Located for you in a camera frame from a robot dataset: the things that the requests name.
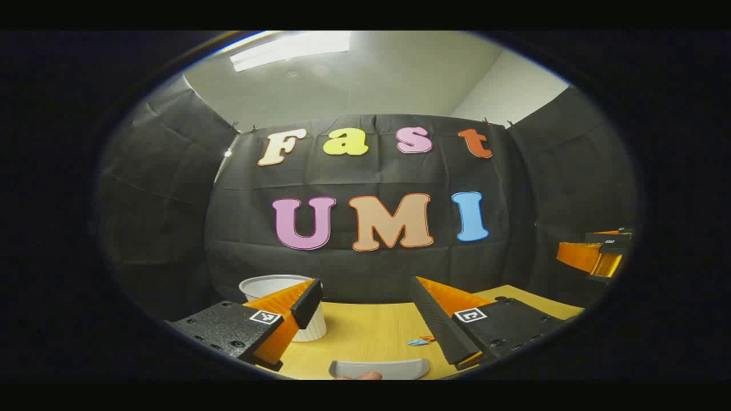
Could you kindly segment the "grey plastic dustpan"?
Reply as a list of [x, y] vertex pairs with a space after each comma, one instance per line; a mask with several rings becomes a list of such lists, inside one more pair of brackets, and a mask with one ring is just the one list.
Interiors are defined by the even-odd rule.
[[355, 379], [373, 372], [385, 380], [418, 380], [429, 371], [430, 365], [425, 358], [387, 362], [332, 361], [328, 369], [332, 377]]

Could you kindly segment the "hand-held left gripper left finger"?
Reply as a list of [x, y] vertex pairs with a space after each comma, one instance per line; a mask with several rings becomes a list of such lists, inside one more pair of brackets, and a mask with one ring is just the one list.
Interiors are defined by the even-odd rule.
[[167, 325], [206, 348], [279, 371], [285, 351], [321, 302], [321, 281], [308, 279], [253, 302], [222, 301]]

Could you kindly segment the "wooden desktop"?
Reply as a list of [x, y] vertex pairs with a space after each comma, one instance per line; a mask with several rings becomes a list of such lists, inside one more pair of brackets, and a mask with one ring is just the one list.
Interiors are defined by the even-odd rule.
[[[497, 297], [512, 297], [560, 320], [568, 320], [582, 308], [552, 301], [509, 284], [457, 296], [459, 289], [433, 280], [421, 279], [437, 301], [452, 311], [468, 308], [474, 300], [492, 303]], [[342, 362], [395, 362], [425, 359], [426, 380], [437, 380], [473, 371], [483, 366], [485, 357], [472, 357], [457, 368], [442, 353], [439, 340], [413, 346], [412, 341], [433, 336], [413, 302], [394, 304], [322, 303], [326, 332], [313, 341], [292, 342], [282, 355], [278, 375], [298, 380], [331, 379], [331, 364]]]

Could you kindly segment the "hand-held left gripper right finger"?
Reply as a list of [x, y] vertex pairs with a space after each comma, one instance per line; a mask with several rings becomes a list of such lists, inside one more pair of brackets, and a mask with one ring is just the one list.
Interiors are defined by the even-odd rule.
[[485, 299], [418, 276], [409, 292], [446, 361], [459, 371], [533, 348], [567, 324], [515, 297]]

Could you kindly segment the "white ribbed garbage bin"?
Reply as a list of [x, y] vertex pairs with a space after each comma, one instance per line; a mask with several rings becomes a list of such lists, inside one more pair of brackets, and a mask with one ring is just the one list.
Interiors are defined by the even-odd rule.
[[[305, 283], [309, 279], [311, 278], [294, 274], [272, 274], [245, 279], [239, 283], [239, 289], [245, 295], [246, 301], [255, 301], [260, 297], [268, 296], [295, 284]], [[308, 323], [308, 327], [299, 330], [293, 341], [295, 343], [310, 343], [310, 341], [324, 337], [326, 333], [326, 316], [322, 309], [322, 303], [320, 303]]]

